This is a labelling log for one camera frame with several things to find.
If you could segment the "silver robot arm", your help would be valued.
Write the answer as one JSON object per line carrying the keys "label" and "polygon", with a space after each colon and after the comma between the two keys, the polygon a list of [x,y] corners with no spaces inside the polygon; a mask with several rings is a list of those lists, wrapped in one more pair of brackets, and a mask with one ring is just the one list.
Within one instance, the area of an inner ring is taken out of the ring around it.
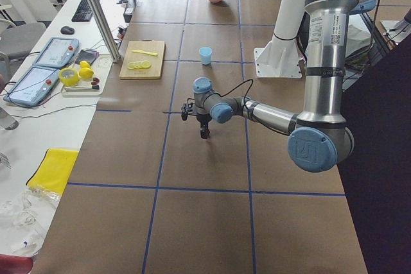
{"label": "silver robot arm", "polygon": [[231,98],[214,91],[209,78],[193,82],[193,102],[182,107],[182,118],[195,116],[203,139],[210,121],[225,123],[233,116],[288,136],[288,154],[305,171],[331,169],[353,151],[354,138],[340,113],[345,76],[349,18],[372,10],[377,0],[282,0],[272,40],[254,51],[260,78],[296,77],[296,38],[302,18],[308,15],[308,46],[304,108],[299,114],[271,107],[248,96]]}

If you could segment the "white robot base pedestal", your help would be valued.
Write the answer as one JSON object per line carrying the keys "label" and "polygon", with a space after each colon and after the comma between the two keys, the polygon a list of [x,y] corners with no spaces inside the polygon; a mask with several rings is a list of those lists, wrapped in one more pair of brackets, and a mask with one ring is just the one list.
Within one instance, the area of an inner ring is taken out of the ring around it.
{"label": "white robot base pedestal", "polygon": [[271,41],[254,50],[258,78],[301,78],[297,34],[305,0],[281,0]]}

